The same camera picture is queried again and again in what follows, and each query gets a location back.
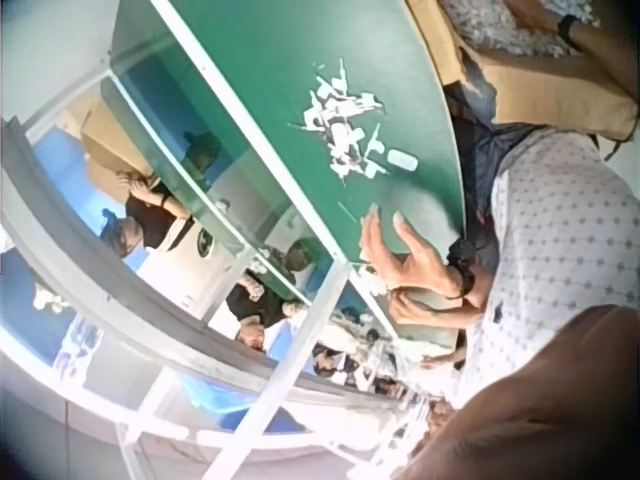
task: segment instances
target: black watch strap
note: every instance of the black watch strap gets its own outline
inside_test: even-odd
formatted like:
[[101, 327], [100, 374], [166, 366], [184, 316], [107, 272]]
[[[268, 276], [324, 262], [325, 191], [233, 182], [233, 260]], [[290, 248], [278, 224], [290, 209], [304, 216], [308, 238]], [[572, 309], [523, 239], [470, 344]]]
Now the black watch strap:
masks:
[[569, 35], [571, 26], [575, 22], [579, 21], [580, 20], [578, 20], [578, 17], [576, 17], [575, 15], [565, 15], [562, 20], [560, 20], [560, 23], [558, 23], [558, 35], [560, 35], [560, 38], [562, 38], [564, 43], [569, 45], [571, 48], [577, 50], [578, 52], [582, 52], [582, 49], [578, 45], [576, 45], [573, 40], [571, 40], [571, 36]]
[[458, 270], [460, 276], [462, 277], [462, 286], [460, 288], [460, 295], [457, 297], [447, 298], [447, 300], [460, 300], [461, 298], [469, 295], [471, 290], [473, 290], [474, 285], [476, 284], [476, 276], [473, 274], [470, 265], [465, 264], [452, 264], [453, 268]]

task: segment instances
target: black shirt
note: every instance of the black shirt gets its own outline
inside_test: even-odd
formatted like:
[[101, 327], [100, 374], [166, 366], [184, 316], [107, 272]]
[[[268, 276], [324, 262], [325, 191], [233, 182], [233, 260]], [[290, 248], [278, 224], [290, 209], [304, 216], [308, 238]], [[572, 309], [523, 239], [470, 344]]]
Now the black shirt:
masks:
[[[163, 201], [166, 201], [167, 198], [172, 196], [164, 183], [159, 183], [153, 187], [151, 191], [162, 195]], [[127, 217], [132, 217], [142, 227], [142, 244], [145, 247], [151, 247], [153, 249], [158, 248], [167, 236], [167, 233], [169, 233], [171, 225], [176, 221], [176, 216], [165, 210], [163, 207], [148, 204], [133, 195], [129, 195], [124, 208]], [[192, 226], [193, 218], [189, 218], [185, 222], [184, 227], [180, 230], [180, 233], [174, 242], [169, 247], [169, 250], [178, 246]]]
[[236, 284], [227, 297], [227, 306], [231, 313], [238, 321], [257, 315], [260, 318], [260, 325], [264, 328], [269, 328], [283, 320], [286, 317], [282, 311], [285, 300], [266, 287], [254, 274], [249, 271], [245, 273], [264, 287], [264, 293], [257, 302], [254, 302], [249, 298], [247, 289]]

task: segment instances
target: white patterned shirt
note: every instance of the white patterned shirt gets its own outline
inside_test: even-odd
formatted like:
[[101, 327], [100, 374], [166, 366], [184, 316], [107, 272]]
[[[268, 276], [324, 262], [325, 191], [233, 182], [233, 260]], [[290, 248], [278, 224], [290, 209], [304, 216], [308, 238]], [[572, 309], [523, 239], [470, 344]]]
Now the white patterned shirt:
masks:
[[591, 139], [534, 132], [505, 159], [492, 209], [500, 265], [486, 313], [468, 331], [455, 408], [589, 307], [638, 308], [640, 202]]

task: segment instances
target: wristwatch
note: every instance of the wristwatch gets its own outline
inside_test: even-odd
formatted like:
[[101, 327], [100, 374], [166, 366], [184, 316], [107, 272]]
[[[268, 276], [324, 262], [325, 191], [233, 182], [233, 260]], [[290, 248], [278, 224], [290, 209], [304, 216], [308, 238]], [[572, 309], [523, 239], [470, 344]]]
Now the wristwatch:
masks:
[[571, 40], [571, 36], [569, 35], [571, 26], [575, 22], [580, 22], [580, 20], [578, 20], [578, 17], [576, 17], [575, 15], [565, 15], [558, 23], [558, 35], [560, 35], [560, 38], [564, 40], [564, 43], [569, 45], [574, 50], [582, 53], [582, 49], [578, 45], [576, 45], [573, 40]]
[[476, 250], [473, 244], [467, 240], [459, 238], [451, 247], [447, 255], [449, 266], [455, 268], [462, 278], [460, 295], [447, 300], [459, 300], [469, 295], [476, 283], [476, 276], [471, 271], [471, 266], [476, 263]]

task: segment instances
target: sleeve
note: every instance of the sleeve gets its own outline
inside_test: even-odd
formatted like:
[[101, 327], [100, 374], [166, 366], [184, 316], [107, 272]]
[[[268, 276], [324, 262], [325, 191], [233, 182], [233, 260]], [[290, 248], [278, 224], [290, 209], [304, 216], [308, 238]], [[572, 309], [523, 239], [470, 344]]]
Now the sleeve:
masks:
[[236, 284], [226, 299], [227, 307], [238, 321], [258, 314], [257, 304], [249, 300], [247, 290]]
[[164, 208], [164, 203], [167, 201], [167, 198], [172, 197], [173, 194], [171, 193], [171, 191], [167, 188], [167, 186], [160, 182], [158, 183], [158, 185], [156, 185], [155, 187], [153, 187], [151, 189], [151, 191], [153, 193], [157, 193], [158, 195], [162, 195], [162, 200], [160, 201], [160, 207]]

